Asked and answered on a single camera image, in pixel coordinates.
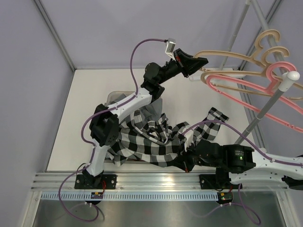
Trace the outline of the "pink plastic hanger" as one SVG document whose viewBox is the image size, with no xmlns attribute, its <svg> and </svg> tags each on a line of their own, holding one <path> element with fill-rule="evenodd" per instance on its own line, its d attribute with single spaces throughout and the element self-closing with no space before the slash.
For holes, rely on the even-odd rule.
<svg viewBox="0 0 303 227">
<path fill-rule="evenodd" d="M 232 75 L 238 74 L 237 71 L 208 71 L 204 72 L 201 75 L 201 80 L 205 84 L 208 85 L 213 91 L 225 96 L 226 98 L 258 113 L 261 112 L 260 109 L 256 108 L 255 106 L 248 104 L 244 101 L 241 101 L 234 96 L 220 90 L 221 88 L 237 90 L 238 92 L 246 93 L 250 92 L 247 90 L 237 89 L 235 87 L 226 87 L 223 85 L 216 84 L 215 80 L 223 80 L 232 82 L 239 85 L 244 85 L 246 87 L 252 88 L 252 93 L 261 95 L 261 96 L 268 96 L 270 98 L 274 97 L 274 94 L 278 91 L 285 93 L 289 88 L 294 85 L 297 85 L 297 81 L 300 78 L 300 74 L 297 71 L 296 67 L 286 61 L 279 61 L 276 63 L 269 64 L 265 67 L 262 72 L 255 72 L 255 71 L 245 71 L 243 74 L 249 76 L 260 76 L 265 77 L 269 80 L 269 85 L 267 87 L 262 87 L 260 85 L 254 84 L 252 82 L 244 81 Z"/>
</svg>

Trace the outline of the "black white plaid shirt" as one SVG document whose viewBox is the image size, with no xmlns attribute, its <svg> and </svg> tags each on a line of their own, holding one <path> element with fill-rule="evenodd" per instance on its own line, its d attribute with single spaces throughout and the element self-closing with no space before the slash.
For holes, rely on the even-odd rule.
<svg viewBox="0 0 303 227">
<path fill-rule="evenodd" d="M 143 122 L 136 117 L 140 117 L 138 110 L 122 121 L 118 138 L 108 149 L 106 157 L 116 166 L 134 159 L 160 167 L 176 167 L 178 149 L 184 139 L 182 132 L 189 124 L 181 122 L 171 126 L 164 113 L 157 121 Z M 228 119 L 212 107 L 205 118 L 206 123 L 194 128 L 191 144 L 197 144 L 201 140 L 213 141 L 220 130 L 220 122 L 226 122 Z"/>
</svg>

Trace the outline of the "grey shirt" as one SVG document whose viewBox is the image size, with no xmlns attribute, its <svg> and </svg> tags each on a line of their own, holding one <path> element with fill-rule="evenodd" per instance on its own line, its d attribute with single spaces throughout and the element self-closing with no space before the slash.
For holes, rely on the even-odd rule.
<svg viewBox="0 0 303 227">
<path fill-rule="evenodd" d="M 139 121 L 157 121 L 162 114 L 162 98 L 153 101 L 152 103 L 141 107 L 139 110 L 140 117 L 136 117 Z"/>
</svg>

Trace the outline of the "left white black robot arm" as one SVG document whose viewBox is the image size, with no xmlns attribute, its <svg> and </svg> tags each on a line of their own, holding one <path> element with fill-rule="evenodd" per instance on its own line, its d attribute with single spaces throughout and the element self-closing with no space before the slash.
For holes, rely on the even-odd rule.
<svg viewBox="0 0 303 227">
<path fill-rule="evenodd" d="M 110 189 L 115 189 L 115 176 L 103 174 L 103 164 L 107 150 L 118 138 L 120 123 L 139 108 L 160 98 L 165 90 L 162 83 L 178 74 L 188 78 L 207 63 L 207 58 L 194 58 L 177 49 L 164 66 L 154 62 L 146 65 L 143 83 L 134 93 L 109 106 L 99 104 L 94 114 L 84 123 L 90 129 L 92 154 L 89 163 L 76 177 L 75 189 L 104 189 L 107 185 Z"/>
</svg>

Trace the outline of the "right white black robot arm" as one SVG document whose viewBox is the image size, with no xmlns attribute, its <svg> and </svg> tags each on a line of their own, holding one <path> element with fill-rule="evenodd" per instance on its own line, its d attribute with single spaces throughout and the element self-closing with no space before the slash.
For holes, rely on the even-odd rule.
<svg viewBox="0 0 303 227">
<path fill-rule="evenodd" d="M 202 189 L 235 189 L 245 182 L 275 182 L 290 189 L 303 189 L 303 157 L 287 158 L 260 154 L 238 145 L 219 145 L 201 140 L 188 148 L 180 145 L 176 166 L 190 172 L 195 166 L 215 168 L 213 175 L 200 176 Z"/>
</svg>

